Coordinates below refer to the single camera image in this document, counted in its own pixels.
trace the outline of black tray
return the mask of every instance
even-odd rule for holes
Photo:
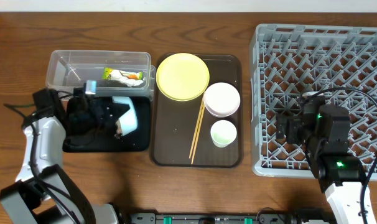
[[[158,65],[170,55],[172,54],[162,56]],[[243,160],[243,99],[240,61],[232,55],[195,55],[208,66],[209,86],[217,82],[226,82],[237,88],[241,98],[240,107],[226,118],[216,118],[205,109],[197,151],[194,163],[191,165],[189,154],[202,95],[190,101],[174,101],[160,93],[156,86],[150,158],[159,166],[235,167]],[[237,138],[224,148],[216,147],[210,136],[211,126],[221,119],[231,121],[237,128]]]

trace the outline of wood grain surface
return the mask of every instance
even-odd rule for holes
[[[57,49],[232,54],[243,70],[244,160],[235,169],[157,167],[148,152],[64,154],[64,168],[91,203],[127,211],[254,213],[263,207],[329,210],[315,179],[258,177],[251,170],[249,41],[260,23],[377,27],[377,14],[1,13],[0,190],[24,157],[22,120],[3,103],[32,102]],[[370,184],[377,219],[377,182]],[[0,205],[0,223],[10,223]]]

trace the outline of wooden chopstick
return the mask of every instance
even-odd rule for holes
[[[195,124],[195,130],[194,130],[194,136],[193,136],[193,142],[191,143],[191,149],[190,149],[190,155],[189,159],[191,159],[191,155],[193,153],[194,149],[194,144],[195,144],[195,139],[197,138],[197,132],[198,132],[198,125],[200,124],[201,117],[203,116],[203,110],[204,110],[204,105],[203,105],[203,98],[201,100],[201,106],[200,106],[200,111],[198,112],[198,118],[197,118],[197,123]]]
[[[200,122],[198,124],[198,131],[197,131],[197,135],[195,137],[195,144],[194,144],[194,149],[193,149],[193,157],[191,159],[191,165],[193,164],[194,162],[194,156],[195,156],[195,151],[197,150],[197,143],[198,143],[198,138],[200,137],[200,130],[201,130],[201,124],[202,124],[202,118],[203,118],[203,112],[205,111],[205,108],[203,106],[203,99],[202,99],[202,102],[201,102],[201,116],[200,116]]]

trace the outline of green indicator light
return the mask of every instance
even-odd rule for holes
[[[343,165],[343,163],[339,161],[339,162],[337,162],[337,166],[338,167],[344,167],[345,165]]]

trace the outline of plastic crate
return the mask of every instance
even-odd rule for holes
[[[257,175],[313,178],[302,146],[275,138],[276,114],[299,114],[301,93],[337,86],[377,100],[377,28],[260,24],[250,49],[252,162]],[[377,111],[363,95],[336,91],[327,103],[350,112],[349,153],[365,171],[377,151]],[[377,180],[377,167],[372,180]]]

